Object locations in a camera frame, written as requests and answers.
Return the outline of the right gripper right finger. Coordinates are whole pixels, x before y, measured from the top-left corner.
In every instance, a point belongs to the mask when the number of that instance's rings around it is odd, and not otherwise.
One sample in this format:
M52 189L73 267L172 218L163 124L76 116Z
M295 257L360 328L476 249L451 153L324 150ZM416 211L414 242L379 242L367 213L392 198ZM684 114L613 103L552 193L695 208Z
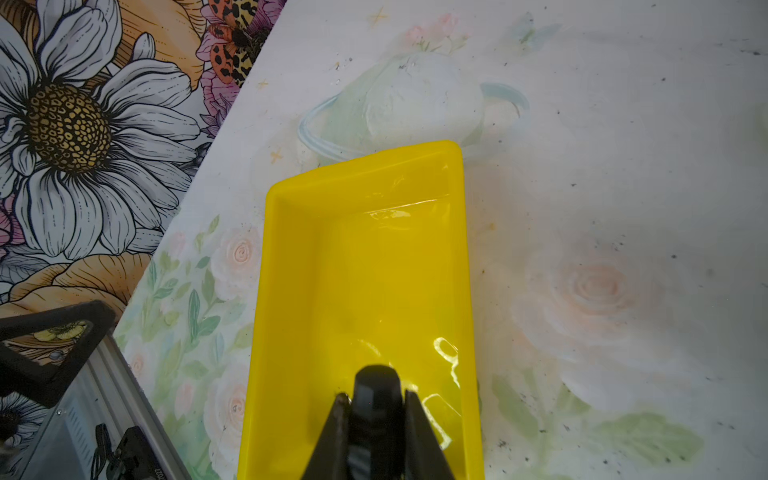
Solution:
M404 402L404 478L455 479L418 395L410 390Z

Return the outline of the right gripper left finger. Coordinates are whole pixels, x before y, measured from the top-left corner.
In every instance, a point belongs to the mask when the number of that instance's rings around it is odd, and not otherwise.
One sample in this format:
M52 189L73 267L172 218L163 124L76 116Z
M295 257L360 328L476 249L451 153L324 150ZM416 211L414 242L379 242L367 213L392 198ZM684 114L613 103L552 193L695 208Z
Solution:
M347 480L351 401L338 394L313 449L302 480Z

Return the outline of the black handled screwdriver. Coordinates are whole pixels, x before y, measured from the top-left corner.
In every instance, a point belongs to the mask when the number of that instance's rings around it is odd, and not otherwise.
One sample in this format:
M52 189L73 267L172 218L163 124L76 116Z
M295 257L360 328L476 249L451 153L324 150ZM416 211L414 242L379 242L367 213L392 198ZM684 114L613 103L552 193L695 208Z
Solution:
M351 479L399 479L404 470L404 405L400 379L385 365L355 376L347 437Z

